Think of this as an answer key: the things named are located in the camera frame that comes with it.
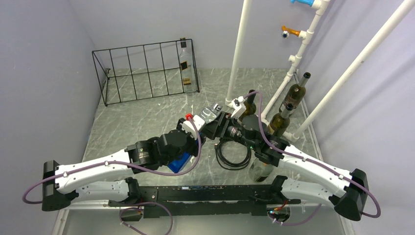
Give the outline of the blue rectangular glass bottle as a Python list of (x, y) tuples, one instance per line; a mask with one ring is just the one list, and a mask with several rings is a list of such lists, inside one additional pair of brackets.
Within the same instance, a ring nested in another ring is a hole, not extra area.
[[(222, 110), (223, 106), (219, 103), (214, 103), (212, 106), (205, 107), (199, 114), (198, 117), (202, 119), (205, 124), (208, 124), (216, 119), (219, 115), (220, 111)], [(198, 154), (198, 143), (195, 143), (196, 153), (183, 153), (178, 160), (174, 160), (172, 163), (168, 165), (168, 168), (173, 171), (174, 173), (178, 173), (185, 165), (189, 162), (189, 160), (193, 156), (197, 156)]]

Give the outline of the clear round glass bottle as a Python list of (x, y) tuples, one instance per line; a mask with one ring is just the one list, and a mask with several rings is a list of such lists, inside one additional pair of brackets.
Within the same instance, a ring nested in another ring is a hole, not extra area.
[(256, 158), (249, 168), (248, 175), (255, 182), (263, 182), (271, 175), (273, 170), (274, 166), (272, 164), (266, 164)]

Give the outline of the clear square liquor bottle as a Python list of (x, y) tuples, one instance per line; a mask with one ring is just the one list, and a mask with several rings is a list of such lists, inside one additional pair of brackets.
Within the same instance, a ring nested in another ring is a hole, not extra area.
[(197, 91), (196, 78), (193, 66), (193, 56), (185, 37), (180, 38), (181, 52), (179, 54), (182, 84), (185, 93)]

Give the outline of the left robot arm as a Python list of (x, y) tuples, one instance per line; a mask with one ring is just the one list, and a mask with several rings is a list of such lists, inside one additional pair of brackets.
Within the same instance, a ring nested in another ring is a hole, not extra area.
[(108, 156), (77, 164), (44, 163), (42, 210), (58, 211), (80, 201), (112, 200), (133, 206), (141, 201), (138, 181), (132, 174), (179, 175), (191, 157), (197, 157), (205, 142), (199, 116), (180, 119), (176, 129), (145, 141), (138, 141)]

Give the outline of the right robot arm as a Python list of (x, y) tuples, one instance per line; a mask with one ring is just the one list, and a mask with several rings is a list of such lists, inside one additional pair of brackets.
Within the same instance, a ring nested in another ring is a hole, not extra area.
[(297, 171), (312, 182), (302, 182), (278, 176), (270, 189), (275, 203), (285, 199), (300, 199), (331, 206), (342, 217), (359, 221), (366, 216), (364, 207), (369, 191), (367, 175), (360, 169), (348, 171), (313, 158), (288, 142), (266, 133), (266, 125), (257, 115), (238, 123), (229, 113), (196, 117), (198, 131), (207, 138), (224, 138), (251, 147), (263, 163)]

